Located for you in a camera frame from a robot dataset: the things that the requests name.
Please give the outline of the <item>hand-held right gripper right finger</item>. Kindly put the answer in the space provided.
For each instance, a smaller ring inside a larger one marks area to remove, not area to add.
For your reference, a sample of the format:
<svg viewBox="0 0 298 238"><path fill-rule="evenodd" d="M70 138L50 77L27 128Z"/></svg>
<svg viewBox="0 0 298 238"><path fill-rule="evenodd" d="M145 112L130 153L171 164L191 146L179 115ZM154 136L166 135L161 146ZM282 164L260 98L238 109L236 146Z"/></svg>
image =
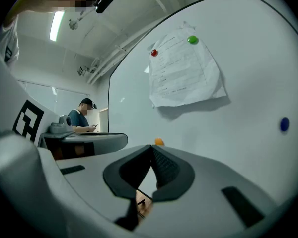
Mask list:
<svg viewBox="0 0 298 238"><path fill-rule="evenodd" d="M272 238L289 208L219 161L162 146L152 156L159 189L135 229L145 238Z"/></svg>

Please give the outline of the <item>crumpled printed paper sheet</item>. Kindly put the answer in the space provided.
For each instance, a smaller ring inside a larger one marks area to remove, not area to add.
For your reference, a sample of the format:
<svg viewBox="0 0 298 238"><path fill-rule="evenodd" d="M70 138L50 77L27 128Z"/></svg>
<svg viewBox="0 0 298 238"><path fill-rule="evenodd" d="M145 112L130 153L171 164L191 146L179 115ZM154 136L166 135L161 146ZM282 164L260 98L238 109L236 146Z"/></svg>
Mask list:
<svg viewBox="0 0 298 238"><path fill-rule="evenodd" d="M197 44L187 38L195 35ZM151 51L157 49L156 57ZM178 107L226 96L221 71L195 27L181 26L148 46L149 99L154 107Z"/></svg>

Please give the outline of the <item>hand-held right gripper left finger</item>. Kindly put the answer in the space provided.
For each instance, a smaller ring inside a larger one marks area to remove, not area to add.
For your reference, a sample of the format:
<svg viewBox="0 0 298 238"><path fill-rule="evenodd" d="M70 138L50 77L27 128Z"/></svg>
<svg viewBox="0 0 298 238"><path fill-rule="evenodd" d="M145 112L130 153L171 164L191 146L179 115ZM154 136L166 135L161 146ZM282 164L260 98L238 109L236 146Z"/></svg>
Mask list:
<svg viewBox="0 0 298 238"><path fill-rule="evenodd" d="M139 190L151 165L149 146L90 157L58 160L57 165L79 197L106 220L133 230L153 208Z"/></svg>

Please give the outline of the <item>glass partition window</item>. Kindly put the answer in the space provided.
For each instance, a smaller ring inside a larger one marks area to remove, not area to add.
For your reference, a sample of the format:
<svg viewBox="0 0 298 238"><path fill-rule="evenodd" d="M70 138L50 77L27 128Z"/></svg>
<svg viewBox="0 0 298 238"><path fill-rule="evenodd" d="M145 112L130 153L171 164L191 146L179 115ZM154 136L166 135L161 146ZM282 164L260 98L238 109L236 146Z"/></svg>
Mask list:
<svg viewBox="0 0 298 238"><path fill-rule="evenodd" d="M18 83L37 102L58 115L68 115L88 94L19 80Z"/></svg>

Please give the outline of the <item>white ceiling pipes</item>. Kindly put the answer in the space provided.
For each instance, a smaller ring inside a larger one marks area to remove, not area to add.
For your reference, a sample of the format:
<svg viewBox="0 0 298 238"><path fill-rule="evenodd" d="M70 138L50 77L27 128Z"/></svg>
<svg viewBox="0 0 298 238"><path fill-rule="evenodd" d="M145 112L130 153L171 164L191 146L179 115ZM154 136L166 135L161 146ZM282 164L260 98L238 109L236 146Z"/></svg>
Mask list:
<svg viewBox="0 0 298 238"><path fill-rule="evenodd" d="M99 40L92 68L87 78L89 85L117 65L135 43L155 25L182 8L185 0L115 0L103 14L98 15L98 26L114 33L109 41L103 35Z"/></svg>

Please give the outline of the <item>grey wall-mounted box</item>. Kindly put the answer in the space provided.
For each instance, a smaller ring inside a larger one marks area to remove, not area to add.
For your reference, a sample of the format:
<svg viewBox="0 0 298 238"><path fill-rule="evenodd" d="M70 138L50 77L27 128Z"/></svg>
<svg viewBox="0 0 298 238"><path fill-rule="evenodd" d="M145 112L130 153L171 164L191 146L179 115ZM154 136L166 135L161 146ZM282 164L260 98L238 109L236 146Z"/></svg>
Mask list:
<svg viewBox="0 0 298 238"><path fill-rule="evenodd" d="M77 72L79 76L84 76L87 72L90 72L90 68L83 65L77 69Z"/></svg>

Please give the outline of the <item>long ceiling light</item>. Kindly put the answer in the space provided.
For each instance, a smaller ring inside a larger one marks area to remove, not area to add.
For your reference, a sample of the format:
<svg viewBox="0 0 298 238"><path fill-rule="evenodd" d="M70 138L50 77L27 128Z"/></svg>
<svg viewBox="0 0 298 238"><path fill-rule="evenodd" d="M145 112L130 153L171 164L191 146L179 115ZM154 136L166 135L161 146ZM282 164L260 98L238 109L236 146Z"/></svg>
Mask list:
<svg viewBox="0 0 298 238"><path fill-rule="evenodd" d="M51 29L50 29L50 35L49 35L49 39L51 41L55 42L57 40L59 28L60 28L62 19L64 17L64 14L65 14L64 11L57 11L54 14L52 24L51 24Z"/></svg>

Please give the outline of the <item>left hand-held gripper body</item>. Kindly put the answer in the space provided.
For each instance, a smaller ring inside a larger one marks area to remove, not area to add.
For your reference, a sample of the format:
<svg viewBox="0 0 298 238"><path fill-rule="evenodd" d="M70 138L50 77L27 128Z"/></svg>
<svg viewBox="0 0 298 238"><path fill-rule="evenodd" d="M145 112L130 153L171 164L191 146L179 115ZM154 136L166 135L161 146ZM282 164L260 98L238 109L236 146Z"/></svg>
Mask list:
<svg viewBox="0 0 298 238"><path fill-rule="evenodd" d="M59 121L59 115L21 87L0 53L0 136L17 134L40 146L42 137L64 138L74 133Z"/></svg>

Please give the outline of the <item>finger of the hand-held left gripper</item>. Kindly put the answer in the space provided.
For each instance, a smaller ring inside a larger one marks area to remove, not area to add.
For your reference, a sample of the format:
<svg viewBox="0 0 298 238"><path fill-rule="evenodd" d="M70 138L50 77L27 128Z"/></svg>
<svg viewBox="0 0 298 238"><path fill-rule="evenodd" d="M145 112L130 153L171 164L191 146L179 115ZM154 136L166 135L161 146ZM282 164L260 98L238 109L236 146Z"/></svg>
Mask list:
<svg viewBox="0 0 298 238"><path fill-rule="evenodd" d="M124 133L105 133L105 132L85 132L85 133L42 133L40 135L40 147L48 148L47 140L65 144L88 144L92 143L94 155L102 155L111 152L116 152L128 144L128 137Z"/></svg>

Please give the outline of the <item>blue round magnet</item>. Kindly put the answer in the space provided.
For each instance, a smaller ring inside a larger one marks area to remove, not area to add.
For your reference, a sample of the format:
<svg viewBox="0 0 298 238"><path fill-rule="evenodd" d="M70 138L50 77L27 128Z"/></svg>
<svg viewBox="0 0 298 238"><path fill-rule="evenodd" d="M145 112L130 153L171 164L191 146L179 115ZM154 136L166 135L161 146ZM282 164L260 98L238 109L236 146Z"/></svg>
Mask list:
<svg viewBox="0 0 298 238"><path fill-rule="evenodd" d="M286 132L288 131L290 126L290 121L287 117L283 117L280 121L280 131Z"/></svg>

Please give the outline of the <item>person's white shirt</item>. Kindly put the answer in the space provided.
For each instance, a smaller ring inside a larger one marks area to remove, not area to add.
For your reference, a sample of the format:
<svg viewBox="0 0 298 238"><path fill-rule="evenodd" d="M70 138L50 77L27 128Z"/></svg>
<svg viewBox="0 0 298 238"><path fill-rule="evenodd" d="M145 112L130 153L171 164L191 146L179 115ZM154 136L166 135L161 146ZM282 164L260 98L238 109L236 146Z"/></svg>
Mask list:
<svg viewBox="0 0 298 238"><path fill-rule="evenodd" d="M14 66L19 57L17 23L18 16L7 27L0 28L0 53L9 68Z"/></svg>

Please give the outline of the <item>white whiteboard with black frame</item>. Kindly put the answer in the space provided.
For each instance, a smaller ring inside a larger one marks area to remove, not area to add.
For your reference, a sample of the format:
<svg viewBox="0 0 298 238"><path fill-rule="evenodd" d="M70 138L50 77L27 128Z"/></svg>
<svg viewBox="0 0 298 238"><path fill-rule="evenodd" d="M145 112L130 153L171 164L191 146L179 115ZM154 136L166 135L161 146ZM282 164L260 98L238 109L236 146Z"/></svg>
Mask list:
<svg viewBox="0 0 298 238"><path fill-rule="evenodd" d="M180 107L149 99L148 46L183 22L213 55L227 95ZM287 117L288 131L280 131ZM298 33L262 0L202 0L149 31L110 77L110 132L225 163L282 204L298 193Z"/></svg>

